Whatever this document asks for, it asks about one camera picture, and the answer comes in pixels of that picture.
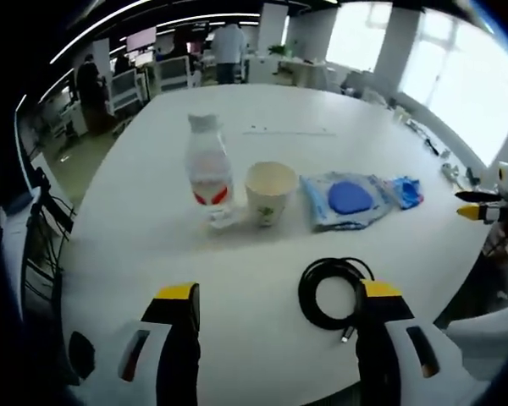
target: window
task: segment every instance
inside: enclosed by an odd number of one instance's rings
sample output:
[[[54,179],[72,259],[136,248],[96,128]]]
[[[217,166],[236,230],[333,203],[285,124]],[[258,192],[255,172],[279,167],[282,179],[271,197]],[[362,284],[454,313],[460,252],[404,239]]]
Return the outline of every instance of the window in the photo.
[[[384,42],[390,3],[346,3],[337,12],[326,59],[372,72]]]
[[[425,13],[401,91],[444,121],[486,166],[508,136],[508,54],[464,21]]]
[[[453,26],[454,20],[448,14],[428,11],[422,18],[422,37],[432,40],[449,41]]]

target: white shirt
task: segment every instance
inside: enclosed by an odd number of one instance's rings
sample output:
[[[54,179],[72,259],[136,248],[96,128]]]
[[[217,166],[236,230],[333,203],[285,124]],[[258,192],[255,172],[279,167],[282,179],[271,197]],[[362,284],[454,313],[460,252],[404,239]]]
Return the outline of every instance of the white shirt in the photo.
[[[216,63],[239,63],[246,51],[245,33],[235,24],[218,28],[211,49]]]

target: blue sponge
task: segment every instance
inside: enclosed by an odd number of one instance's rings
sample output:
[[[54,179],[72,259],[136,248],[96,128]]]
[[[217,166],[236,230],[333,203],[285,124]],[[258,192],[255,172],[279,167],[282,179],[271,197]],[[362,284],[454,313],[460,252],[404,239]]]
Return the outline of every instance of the blue sponge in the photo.
[[[373,207],[373,198],[359,184],[342,181],[329,188],[328,203],[339,214],[354,214]]]

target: bottle cap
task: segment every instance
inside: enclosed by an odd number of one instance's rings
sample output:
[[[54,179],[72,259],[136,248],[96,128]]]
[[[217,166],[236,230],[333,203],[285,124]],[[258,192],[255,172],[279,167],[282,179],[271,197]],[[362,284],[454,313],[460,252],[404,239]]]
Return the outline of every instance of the bottle cap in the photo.
[[[218,116],[216,114],[208,114],[207,116],[188,115],[190,128],[193,133],[202,133],[218,129]]]

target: plastic water bottle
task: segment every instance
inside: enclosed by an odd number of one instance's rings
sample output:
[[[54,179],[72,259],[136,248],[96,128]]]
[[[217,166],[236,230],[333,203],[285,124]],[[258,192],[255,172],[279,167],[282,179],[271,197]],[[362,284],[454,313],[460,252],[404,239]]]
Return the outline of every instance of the plastic water bottle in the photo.
[[[207,208],[209,222],[222,228],[233,222],[233,178],[218,117],[188,116],[190,139],[186,149],[186,171],[196,201]]]

